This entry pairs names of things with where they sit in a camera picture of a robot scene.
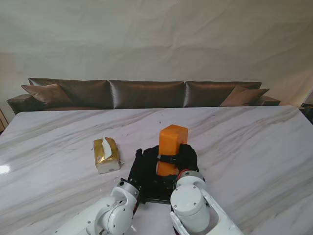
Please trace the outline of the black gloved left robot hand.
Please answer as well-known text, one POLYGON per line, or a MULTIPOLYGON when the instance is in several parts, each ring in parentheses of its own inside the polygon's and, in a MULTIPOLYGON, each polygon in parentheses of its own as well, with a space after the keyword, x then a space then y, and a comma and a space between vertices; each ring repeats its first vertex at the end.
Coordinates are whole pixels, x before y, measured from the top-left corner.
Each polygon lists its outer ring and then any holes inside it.
POLYGON ((156 145, 136 151, 135 160, 128 176, 129 183, 142 189, 161 188, 165 181, 172 181, 177 177, 178 173, 168 176, 157 174, 158 149, 159 146, 156 145))

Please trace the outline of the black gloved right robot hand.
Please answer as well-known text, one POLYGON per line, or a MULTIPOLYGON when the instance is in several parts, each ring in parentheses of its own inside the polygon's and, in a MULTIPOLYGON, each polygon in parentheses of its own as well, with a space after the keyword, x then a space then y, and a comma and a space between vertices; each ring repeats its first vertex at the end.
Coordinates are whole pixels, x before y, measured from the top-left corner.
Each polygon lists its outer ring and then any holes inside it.
POLYGON ((175 165, 179 172, 191 170, 199 172, 198 159, 195 150, 188 144, 181 144, 176 155, 175 165))

